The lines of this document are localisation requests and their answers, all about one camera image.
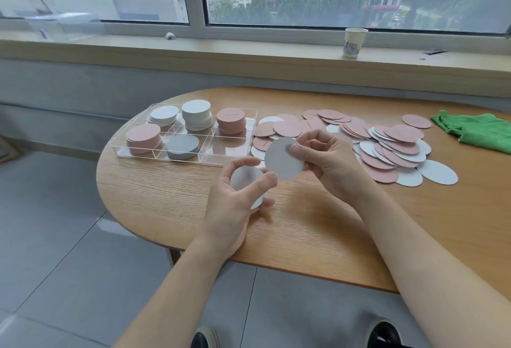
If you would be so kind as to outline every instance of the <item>gray tile floor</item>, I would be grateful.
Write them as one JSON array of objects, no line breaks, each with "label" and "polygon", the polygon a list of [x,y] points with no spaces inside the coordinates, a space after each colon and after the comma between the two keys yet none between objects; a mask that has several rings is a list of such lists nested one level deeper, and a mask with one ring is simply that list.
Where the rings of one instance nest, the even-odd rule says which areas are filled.
[{"label": "gray tile floor", "polygon": [[[47,153],[0,164],[0,348],[110,346],[168,274],[165,250],[115,222],[95,179],[95,163]],[[430,347],[399,295],[237,263],[200,323],[222,348],[346,347],[367,313]]]}]

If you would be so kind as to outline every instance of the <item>green cloth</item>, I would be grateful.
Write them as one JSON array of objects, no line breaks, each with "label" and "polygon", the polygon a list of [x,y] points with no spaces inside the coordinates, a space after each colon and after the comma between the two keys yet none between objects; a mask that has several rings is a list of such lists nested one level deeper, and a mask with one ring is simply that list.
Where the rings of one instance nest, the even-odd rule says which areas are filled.
[{"label": "green cloth", "polygon": [[459,142],[511,154],[511,123],[493,114],[449,115],[442,110],[431,119]]}]

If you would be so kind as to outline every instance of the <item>forearm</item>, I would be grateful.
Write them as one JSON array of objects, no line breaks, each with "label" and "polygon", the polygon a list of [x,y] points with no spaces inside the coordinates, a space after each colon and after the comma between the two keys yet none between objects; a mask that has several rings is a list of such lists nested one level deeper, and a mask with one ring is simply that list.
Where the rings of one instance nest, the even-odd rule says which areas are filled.
[{"label": "forearm", "polygon": [[189,348],[221,266],[194,240],[115,347]]},{"label": "forearm", "polygon": [[406,305],[437,348],[509,346],[511,303],[428,235],[379,187],[355,209]]}]

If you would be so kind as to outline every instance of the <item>window sill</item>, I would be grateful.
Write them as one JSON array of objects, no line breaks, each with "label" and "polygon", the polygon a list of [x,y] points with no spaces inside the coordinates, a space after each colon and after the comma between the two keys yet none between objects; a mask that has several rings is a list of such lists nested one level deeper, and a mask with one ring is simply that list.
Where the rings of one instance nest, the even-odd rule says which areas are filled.
[{"label": "window sill", "polygon": [[0,57],[296,80],[312,83],[511,97],[511,56],[273,42],[105,35],[73,44],[0,31]]}]

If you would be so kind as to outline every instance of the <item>oval table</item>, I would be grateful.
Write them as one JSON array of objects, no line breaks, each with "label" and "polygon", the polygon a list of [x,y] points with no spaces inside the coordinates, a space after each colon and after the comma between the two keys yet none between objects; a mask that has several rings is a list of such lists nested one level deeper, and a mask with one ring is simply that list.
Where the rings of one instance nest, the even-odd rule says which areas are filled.
[{"label": "oval table", "polygon": [[[404,114],[425,117],[492,110],[456,103],[261,88],[211,88],[163,103],[206,99],[212,112],[232,106],[257,109],[258,119],[279,113],[301,118],[308,109],[334,109],[367,122],[393,125]],[[459,182],[424,180],[416,188],[381,185],[429,234],[511,300],[511,156],[464,145],[437,125],[424,130],[430,159],[455,170]],[[101,198],[118,222],[148,241],[188,247],[201,222],[211,181],[220,166],[120,158],[106,145],[99,159]],[[397,292],[360,217],[329,195],[310,172],[271,190],[275,207],[251,217],[234,261]]]}]

